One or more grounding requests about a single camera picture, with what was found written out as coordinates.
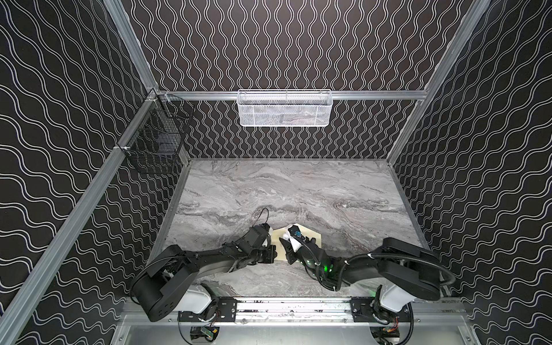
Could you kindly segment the cream yellow envelope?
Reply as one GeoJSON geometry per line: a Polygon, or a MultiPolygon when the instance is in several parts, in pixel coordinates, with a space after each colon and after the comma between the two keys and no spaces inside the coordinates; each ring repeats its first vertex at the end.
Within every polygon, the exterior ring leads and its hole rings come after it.
{"type": "Polygon", "coordinates": [[[271,234],[271,244],[274,244],[277,247],[277,258],[275,259],[275,261],[286,261],[285,251],[282,244],[280,244],[279,238],[282,237],[286,228],[291,225],[297,225],[305,238],[308,238],[309,240],[314,239],[315,244],[317,244],[319,247],[321,246],[321,235],[318,232],[313,231],[300,224],[290,224],[286,227],[275,229],[271,234]]]}

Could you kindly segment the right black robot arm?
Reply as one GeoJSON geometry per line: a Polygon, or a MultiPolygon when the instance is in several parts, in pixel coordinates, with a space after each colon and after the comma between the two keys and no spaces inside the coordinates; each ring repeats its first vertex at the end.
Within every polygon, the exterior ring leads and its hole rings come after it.
{"type": "Polygon", "coordinates": [[[372,309],[399,313],[416,299],[437,301],[441,287],[452,285],[455,275],[429,250],[392,237],[375,250],[349,258],[333,257],[315,242],[285,234],[280,238],[289,264],[300,262],[326,290],[340,291],[361,280],[384,278],[372,309]]]}

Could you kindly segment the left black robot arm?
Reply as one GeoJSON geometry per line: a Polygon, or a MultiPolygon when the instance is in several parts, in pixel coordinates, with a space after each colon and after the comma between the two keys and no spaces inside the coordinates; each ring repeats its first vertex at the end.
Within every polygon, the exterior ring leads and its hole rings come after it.
{"type": "Polygon", "coordinates": [[[255,225],[237,240],[202,252],[171,245],[132,280],[130,298],[142,307],[151,322],[159,321],[176,309],[195,280],[274,263],[277,253],[271,242],[272,232],[269,224],[255,225]]]}

